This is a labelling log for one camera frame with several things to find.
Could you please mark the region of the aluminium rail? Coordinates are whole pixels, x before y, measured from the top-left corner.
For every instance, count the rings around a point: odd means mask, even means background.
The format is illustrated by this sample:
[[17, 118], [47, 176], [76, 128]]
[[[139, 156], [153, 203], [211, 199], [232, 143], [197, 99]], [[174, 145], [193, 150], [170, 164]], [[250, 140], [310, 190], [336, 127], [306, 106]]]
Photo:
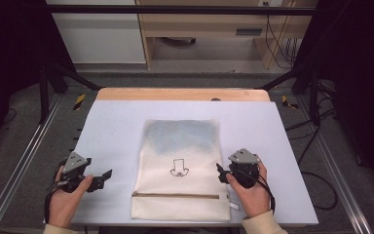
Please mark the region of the aluminium rail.
[[317, 149], [322, 161], [329, 173], [329, 176], [334, 184], [336, 193], [342, 203], [344, 210], [355, 230], [356, 234], [372, 234], [372, 230], [368, 221], [363, 214], [355, 195], [342, 174], [342, 171], [336, 164], [333, 155], [323, 137], [319, 128], [314, 124], [310, 124], [312, 130], [317, 130], [315, 140], [317, 142]]
[[4, 189], [2, 190], [0, 194], [0, 221], [2, 220], [6, 210], [11, 204], [30, 163], [32, 162], [43, 138], [46, 135], [48, 128], [50, 127], [54, 117], [56, 116], [56, 112], [59, 108], [59, 104], [61, 101], [62, 95], [55, 94], [54, 99], [50, 105], [49, 114], [38, 125], [31, 140], [29, 141], [25, 150], [23, 151], [17, 163], [17, 166], [13, 170]]

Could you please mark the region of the cream mesh laundry bag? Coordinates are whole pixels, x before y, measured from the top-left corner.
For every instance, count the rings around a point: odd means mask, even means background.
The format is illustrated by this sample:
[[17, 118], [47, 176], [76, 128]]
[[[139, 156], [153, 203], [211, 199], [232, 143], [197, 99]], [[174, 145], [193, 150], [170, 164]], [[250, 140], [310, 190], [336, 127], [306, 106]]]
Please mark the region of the cream mesh laundry bag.
[[168, 221], [228, 221], [227, 185], [215, 120], [148, 120], [139, 153], [131, 217]]

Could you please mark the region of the black horizontal frame bar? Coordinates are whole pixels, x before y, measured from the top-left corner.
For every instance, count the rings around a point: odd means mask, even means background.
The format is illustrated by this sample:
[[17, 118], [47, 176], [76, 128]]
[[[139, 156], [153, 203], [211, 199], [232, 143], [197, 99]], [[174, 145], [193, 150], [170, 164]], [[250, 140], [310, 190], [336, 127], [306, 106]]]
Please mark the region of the black horizontal frame bar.
[[225, 7], [225, 6], [131, 6], [131, 5], [47, 5], [51, 13], [66, 14], [184, 14], [184, 15], [269, 15], [313, 16], [316, 8]]

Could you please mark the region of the black curtain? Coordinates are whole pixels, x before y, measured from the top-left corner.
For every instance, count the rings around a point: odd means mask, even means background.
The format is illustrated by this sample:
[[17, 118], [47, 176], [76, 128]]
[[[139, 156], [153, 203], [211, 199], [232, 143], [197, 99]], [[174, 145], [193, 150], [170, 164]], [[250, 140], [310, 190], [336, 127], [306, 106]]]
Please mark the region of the black curtain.
[[54, 89], [67, 89], [52, 63], [72, 71], [73, 62], [46, 0], [0, 0], [0, 127], [12, 94], [39, 82], [40, 70], [49, 74]]
[[297, 63], [335, 85], [335, 107], [355, 152], [374, 170], [374, 0], [318, 0]]

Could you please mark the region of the white table mat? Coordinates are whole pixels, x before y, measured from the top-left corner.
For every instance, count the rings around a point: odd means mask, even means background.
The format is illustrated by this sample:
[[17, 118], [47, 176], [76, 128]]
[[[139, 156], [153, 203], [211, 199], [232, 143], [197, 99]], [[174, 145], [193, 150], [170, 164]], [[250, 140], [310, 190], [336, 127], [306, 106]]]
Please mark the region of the white table mat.
[[168, 221], [131, 217], [139, 153], [148, 120], [215, 120], [219, 124], [221, 166], [242, 148], [258, 156], [267, 168], [268, 186], [276, 199], [280, 224], [304, 226], [318, 221], [297, 166], [276, 105], [270, 101], [97, 100], [89, 112], [75, 152], [91, 158], [89, 174], [111, 170], [102, 189], [83, 197], [72, 221], [95, 226], [226, 226], [241, 222], [243, 205], [227, 185], [228, 221]]

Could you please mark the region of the person's left hand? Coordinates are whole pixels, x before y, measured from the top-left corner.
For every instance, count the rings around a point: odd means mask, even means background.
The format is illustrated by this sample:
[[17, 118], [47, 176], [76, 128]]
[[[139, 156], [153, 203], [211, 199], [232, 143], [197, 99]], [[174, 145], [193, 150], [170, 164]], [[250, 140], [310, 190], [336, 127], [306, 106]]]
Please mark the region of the person's left hand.
[[81, 199], [92, 181], [93, 176], [87, 175], [72, 193], [57, 190], [51, 198], [48, 223], [52, 226], [69, 229]]

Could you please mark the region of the person's right hand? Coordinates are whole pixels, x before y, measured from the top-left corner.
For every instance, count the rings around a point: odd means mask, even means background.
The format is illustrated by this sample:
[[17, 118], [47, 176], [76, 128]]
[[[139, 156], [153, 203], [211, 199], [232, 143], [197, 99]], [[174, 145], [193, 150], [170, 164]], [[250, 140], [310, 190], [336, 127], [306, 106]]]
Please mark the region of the person's right hand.
[[270, 195], [267, 187], [267, 169], [262, 162], [258, 164], [260, 180], [251, 188], [242, 187], [230, 174], [226, 175], [230, 186], [238, 195], [247, 217], [255, 217], [268, 212], [270, 207]]

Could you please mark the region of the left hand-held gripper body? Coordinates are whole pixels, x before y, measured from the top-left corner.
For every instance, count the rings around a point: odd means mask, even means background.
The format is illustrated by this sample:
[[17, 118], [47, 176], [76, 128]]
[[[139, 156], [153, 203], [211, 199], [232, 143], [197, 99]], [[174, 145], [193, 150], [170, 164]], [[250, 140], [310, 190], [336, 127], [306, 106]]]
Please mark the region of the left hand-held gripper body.
[[72, 193], [85, 178], [84, 171], [91, 162], [91, 158], [84, 158], [75, 151], [71, 152], [62, 169], [60, 188]]

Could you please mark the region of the wooden table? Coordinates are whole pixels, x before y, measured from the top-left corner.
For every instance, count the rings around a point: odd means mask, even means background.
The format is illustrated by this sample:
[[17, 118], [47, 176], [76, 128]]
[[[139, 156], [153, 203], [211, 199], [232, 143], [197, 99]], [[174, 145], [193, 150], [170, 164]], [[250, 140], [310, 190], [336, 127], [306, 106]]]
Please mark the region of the wooden table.
[[103, 88], [96, 100], [270, 101], [264, 90], [204, 88]]

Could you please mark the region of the black metal stand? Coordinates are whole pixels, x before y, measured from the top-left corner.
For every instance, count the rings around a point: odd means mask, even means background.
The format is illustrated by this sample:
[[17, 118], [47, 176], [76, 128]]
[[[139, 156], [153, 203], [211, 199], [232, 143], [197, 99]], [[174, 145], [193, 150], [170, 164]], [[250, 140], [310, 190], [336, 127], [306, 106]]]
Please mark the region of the black metal stand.
[[99, 91], [101, 89], [101, 86], [87, 80], [79, 75], [76, 71], [67, 69], [58, 63], [44, 65], [39, 71], [41, 106], [40, 124], [43, 124], [50, 115], [48, 85], [51, 85], [57, 94], [65, 94], [68, 90], [68, 86], [64, 81], [64, 77], [69, 77], [93, 91]]
[[310, 88], [309, 94], [309, 117], [313, 121], [315, 126], [319, 126], [319, 113], [318, 113], [318, 86], [319, 79], [318, 73], [313, 64], [307, 62], [299, 64], [291, 68], [288, 72], [284, 73], [279, 78], [259, 87], [259, 90], [270, 91], [275, 86], [295, 78], [291, 92], [295, 95], [301, 95]]

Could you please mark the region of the grey desk label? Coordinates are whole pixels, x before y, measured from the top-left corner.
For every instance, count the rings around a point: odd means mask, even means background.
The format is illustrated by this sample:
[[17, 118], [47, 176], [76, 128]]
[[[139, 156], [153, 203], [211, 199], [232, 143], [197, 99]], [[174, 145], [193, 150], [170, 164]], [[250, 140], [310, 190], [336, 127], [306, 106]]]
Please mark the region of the grey desk label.
[[262, 28], [237, 28], [237, 36], [260, 36], [263, 32]]

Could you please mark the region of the light wooden desk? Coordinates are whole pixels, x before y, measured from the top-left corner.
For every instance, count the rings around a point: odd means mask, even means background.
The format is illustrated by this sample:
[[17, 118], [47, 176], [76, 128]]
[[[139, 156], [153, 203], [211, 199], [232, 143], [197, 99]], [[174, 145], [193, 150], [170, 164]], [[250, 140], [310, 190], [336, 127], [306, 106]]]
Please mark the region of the light wooden desk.
[[[135, 0], [138, 6], [226, 6], [314, 8], [318, 0]], [[302, 39], [309, 16], [140, 14], [144, 38], [251, 38], [265, 68], [279, 57], [285, 38]], [[237, 36], [237, 28], [262, 28], [260, 36]]]

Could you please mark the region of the white cabinet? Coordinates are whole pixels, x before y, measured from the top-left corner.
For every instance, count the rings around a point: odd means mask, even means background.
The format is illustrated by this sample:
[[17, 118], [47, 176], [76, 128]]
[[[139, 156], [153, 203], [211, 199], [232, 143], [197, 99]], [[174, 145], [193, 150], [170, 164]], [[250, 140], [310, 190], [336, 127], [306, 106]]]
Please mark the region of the white cabinet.
[[78, 63], [144, 63], [137, 14], [53, 14], [67, 51]]

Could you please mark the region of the yellow black tape strip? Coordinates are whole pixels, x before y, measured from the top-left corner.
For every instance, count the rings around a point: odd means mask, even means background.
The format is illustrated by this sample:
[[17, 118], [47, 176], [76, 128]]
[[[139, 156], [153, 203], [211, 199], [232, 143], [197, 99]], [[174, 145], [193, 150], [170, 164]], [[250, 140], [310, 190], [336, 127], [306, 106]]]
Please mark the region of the yellow black tape strip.
[[299, 105], [289, 103], [286, 96], [281, 96], [281, 103], [282, 103], [282, 106], [284, 107], [289, 107], [292, 109], [299, 109]]
[[79, 110], [80, 109], [80, 107], [81, 107], [81, 105], [82, 105], [82, 103], [85, 99], [85, 96], [86, 96], [85, 94], [80, 94], [77, 97], [76, 102], [75, 102], [74, 107], [73, 107], [73, 110]]

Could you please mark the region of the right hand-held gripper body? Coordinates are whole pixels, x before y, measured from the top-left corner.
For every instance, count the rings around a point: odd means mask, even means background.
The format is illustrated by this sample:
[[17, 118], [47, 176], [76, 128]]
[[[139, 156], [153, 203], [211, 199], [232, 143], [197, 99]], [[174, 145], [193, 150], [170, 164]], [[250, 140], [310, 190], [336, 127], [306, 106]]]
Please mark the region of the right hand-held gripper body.
[[242, 148], [230, 155], [230, 172], [236, 181], [244, 188], [251, 188], [259, 178], [259, 158], [247, 149]]

